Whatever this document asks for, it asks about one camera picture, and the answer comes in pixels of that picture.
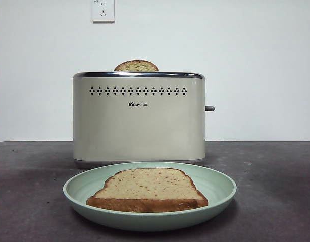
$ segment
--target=toaster base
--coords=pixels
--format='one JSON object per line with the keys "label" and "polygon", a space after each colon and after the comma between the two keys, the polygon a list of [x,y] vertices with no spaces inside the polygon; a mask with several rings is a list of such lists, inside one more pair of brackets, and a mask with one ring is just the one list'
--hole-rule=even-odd
{"label": "toaster base", "polygon": [[[74,160],[75,164],[78,169],[93,169],[97,167],[101,167],[104,165],[114,165],[114,164],[120,164],[120,163],[127,163],[127,162],[141,162],[141,160],[138,161],[83,161],[83,160]],[[155,162],[162,161],[162,162],[176,162],[176,163],[198,163],[204,161],[203,159],[198,160],[153,160]]]}

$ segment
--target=toast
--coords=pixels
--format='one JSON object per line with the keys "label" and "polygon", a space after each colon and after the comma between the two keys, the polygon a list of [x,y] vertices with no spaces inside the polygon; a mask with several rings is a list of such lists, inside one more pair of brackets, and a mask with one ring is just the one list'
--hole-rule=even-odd
{"label": "toast", "polygon": [[159,69],[155,64],[147,60],[134,59],[123,62],[114,71],[137,71],[137,72],[157,72]]}
{"label": "toast", "polygon": [[87,205],[124,212],[172,212],[208,205],[183,171],[172,168],[138,168],[117,172]]}

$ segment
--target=toaster lever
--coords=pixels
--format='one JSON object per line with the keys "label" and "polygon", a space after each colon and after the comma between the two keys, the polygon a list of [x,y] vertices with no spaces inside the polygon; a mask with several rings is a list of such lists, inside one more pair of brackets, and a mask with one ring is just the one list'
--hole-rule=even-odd
{"label": "toaster lever", "polygon": [[215,107],[213,107],[213,106],[205,106],[204,110],[208,111],[208,112],[213,112],[215,110]]}

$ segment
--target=toaster vent holes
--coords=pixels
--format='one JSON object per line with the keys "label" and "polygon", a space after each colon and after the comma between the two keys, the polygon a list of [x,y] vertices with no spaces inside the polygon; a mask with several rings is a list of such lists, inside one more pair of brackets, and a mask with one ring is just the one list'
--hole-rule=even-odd
{"label": "toaster vent holes", "polygon": [[93,87],[90,88],[89,92],[91,93],[91,95],[93,95],[93,93],[95,92],[95,90],[93,89]]}
{"label": "toaster vent holes", "polygon": [[106,93],[106,95],[109,95],[109,93],[110,93],[109,87],[106,87],[105,93]]}
{"label": "toaster vent holes", "polygon": [[105,87],[105,88],[102,88],[101,86],[100,87],[91,87],[89,89],[89,93],[91,95],[93,94],[98,94],[98,95],[101,95],[102,93],[105,93],[106,95],[109,95],[110,93],[113,93],[114,95],[117,95],[117,94],[121,94],[121,95],[125,95],[127,93],[127,95],[133,95],[134,92],[137,94],[137,95],[140,95],[142,94],[142,92],[147,95],[147,94],[152,94],[152,95],[156,95],[156,93],[159,93],[160,95],[163,95],[165,92],[168,94],[168,95],[178,95],[179,93],[183,94],[183,95],[186,95],[187,94],[187,90],[185,87],[181,87],[179,89],[179,87],[167,87],[167,88],[163,88],[163,87]]}
{"label": "toaster vent holes", "polygon": [[183,87],[183,90],[181,90],[181,92],[183,93],[183,95],[185,95],[186,94],[186,88],[185,87]]}
{"label": "toaster vent holes", "polygon": [[176,87],[175,90],[174,90],[174,92],[175,92],[175,95],[178,95],[178,93],[180,92],[180,90],[178,90],[178,88]]}
{"label": "toaster vent holes", "polygon": [[137,87],[136,92],[137,92],[137,95],[139,95],[141,93],[141,89],[139,87]]}

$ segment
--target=bread crust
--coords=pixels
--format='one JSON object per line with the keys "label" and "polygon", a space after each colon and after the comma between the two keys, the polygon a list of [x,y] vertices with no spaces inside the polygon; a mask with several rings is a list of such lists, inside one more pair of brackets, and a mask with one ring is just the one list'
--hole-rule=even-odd
{"label": "bread crust", "polygon": [[[129,65],[137,65],[137,66],[128,68],[127,66]],[[145,66],[145,68],[147,66],[147,69],[149,69],[146,71],[157,72],[159,70],[157,66],[152,62],[149,62],[144,59],[133,59],[133,60],[120,63],[119,65],[116,66],[114,71],[144,71],[143,66]]]}
{"label": "bread crust", "polygon": [[173,212],[173,211],[182,211],[188,209],[194,209],[199,207],[204,207],[208,205],[207,198],[196,189],[193,180],[185,174],[185,172],[180,171],[184,176],[189,178],[191,186],[195,188],[197,194],[201,196],[201,199],[117,199],[117,198],[98,198],[96,195],[102,192],[105,188],[108,187],[109,181],[116,176],[117,174],[127,170],[119,171],[115,175],[109,177],[105,181],[104,187],[97,191],[93,196],[87,199],[86,204],[104,208],[115,211],[123,212],[142,212],[142,213],[152,213],[152,212]]}

